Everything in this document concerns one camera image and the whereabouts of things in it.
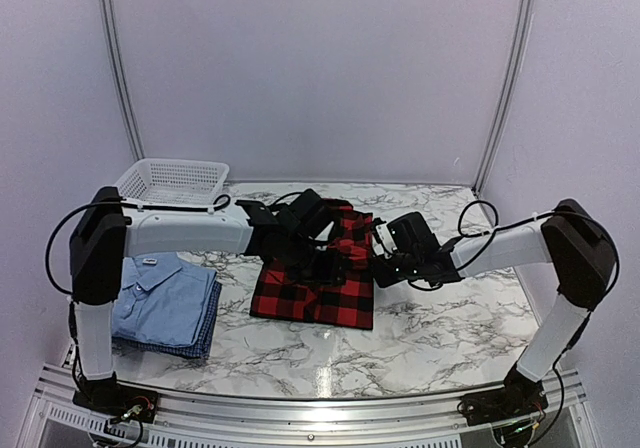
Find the clothing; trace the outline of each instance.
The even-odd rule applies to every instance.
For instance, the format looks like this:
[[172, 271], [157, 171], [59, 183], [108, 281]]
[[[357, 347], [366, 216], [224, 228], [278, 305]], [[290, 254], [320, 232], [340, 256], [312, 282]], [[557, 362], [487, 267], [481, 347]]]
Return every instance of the clothing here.
[[140, 343], [137, 341], [116, 338], [116, 341], [133, 346], [142, 351], [152, 351], [155, 353], [167, 353], [169, 355], [180, 356], [182, 358], [207, 358], [211, 352], [211, 343], [213, 341], [213, 327], [216, 322], [216, 314], [218, 311], [218, 299], [220, 298], [220, 290], [222, 285], [217, 281], [213, 284], [207, 309], [204, 315], [204, 321], [198, 339], [192, 346], [174, 348], [171, 346], [154, 345], [150, 343]]
[[214, 311], [217, 307], [219, 289], [212, 296], [215, 277], [215, 271], [175, 253], [126, 258], [113, 310], [113, 336], [146, 347], [193, 350], [210, 305]]
[[292, 282], [279, 261], [265, 263], [253, 298], [251, 316], [373, 329], [373, 275], [370, 271], [373, 216], [349, 203], [329, 200], [335, 216], [327, 252], [348, 258], [345, 282], [338, 286]]

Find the vertical metal pole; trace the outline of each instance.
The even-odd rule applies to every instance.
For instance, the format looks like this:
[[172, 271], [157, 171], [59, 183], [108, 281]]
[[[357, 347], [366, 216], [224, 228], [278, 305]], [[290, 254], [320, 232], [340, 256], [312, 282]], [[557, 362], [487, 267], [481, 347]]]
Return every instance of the vertical metal pole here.
[[111, 72], [116, 86], [116, 95], [120, 110], [122, 111], [122, 119], [124, 128], [127, 133], [127, 139], [131, 148], [131, 153], [135, 161], [144, 158], [144, 149], [142, 140], [138, 130], [138, 123], [131, 104], [129, 89], [127, 88], [127, 80], [124, 73], [124, 65], [122, 63], [122, 55], [120, 53], [120, 43], [118, 42], [118, 31], [116, 29], [115, 11], [113, 0], [100, 0], [100, 8], [102, 11], [102, 22], [107, 41], [107, 53], [111, 64]]
[[507, 115], [509, 114], [511, 100], [513, 98], [516, 82], [522, 66], [522, 60], [524, 58], [527, 36], [531, 25], [533, 1], [534, 0], [520, 0], [518, 21], [516, 23], [516, 29], [513, 37], [511, 54], [509, 56], [507, 74], [502, 85], [502, 92], [500, 93], [498, 107], [493, 118], [491, 132], [489, 133], [484, 154], [482, 155], [482, 160], [473, 184], [473, 191], [476, 194], [481, 193], [487, 183], [487, 178], [489, 177], [489, 172], [491, 171], [493, 161], [498, 151], [498, 145], [507, 122]]

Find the shirt collar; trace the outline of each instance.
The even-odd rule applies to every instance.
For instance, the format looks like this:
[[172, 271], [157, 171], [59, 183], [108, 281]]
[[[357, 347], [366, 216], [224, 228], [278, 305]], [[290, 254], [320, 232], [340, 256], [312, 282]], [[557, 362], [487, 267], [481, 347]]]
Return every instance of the shirt collar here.
[[[155, 265], [145, 265], [145, 259], [156, 260]], [[137, 258], [125, 258], [122, 264], [122, 288], [138, 284], [145, 291], [152, 290], [182, 270], [182, 263], [175, 253], [154, 253]]]

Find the plaid fabric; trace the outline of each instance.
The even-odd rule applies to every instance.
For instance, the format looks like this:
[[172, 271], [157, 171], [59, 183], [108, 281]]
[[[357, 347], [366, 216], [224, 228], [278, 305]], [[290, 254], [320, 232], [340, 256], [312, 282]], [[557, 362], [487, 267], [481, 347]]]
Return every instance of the plaid fabric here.
[[209, 301], [207, 303], [207, 311], [204, 314], [204, 320], [198, 338], [192, 346], [175, 348], [171, 346], [154, 345], [150, 343], [140, 343], [139, 341], [127, 340], [125, 338], [114, 337], [113, 340], [128, 346], [133, 346], [142, 351], [152, 351], [154, 353], [167, 353], [169, 355], [180, 356], [182, 358], [207, 358], [211, 351], [211, 341], [213, 339], [213, 326], [216, 322], [216, 313], [218, 310], [218, 299], [220, 298], [220, 290], [222, 285], [217, 281], [211, 288]]
[[339, 286], [304, 285], [287, 278], [285, 267], [273, 261], [262, 267], [251, 300], [251, 316], [373, 329], [371, 214], [359, 213], [339, 200], [329, 201], [336, 220], [327, 251], [349, 260]]

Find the light blue dress shirt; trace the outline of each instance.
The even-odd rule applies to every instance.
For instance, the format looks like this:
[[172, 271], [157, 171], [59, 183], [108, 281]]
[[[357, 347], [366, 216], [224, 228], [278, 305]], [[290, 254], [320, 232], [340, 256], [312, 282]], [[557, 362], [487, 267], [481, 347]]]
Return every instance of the light blue dress shirt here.
[[175, 253], [125, 258], [112, 334], [140, 343], [192, 346], [204, 322], [216, 272]]

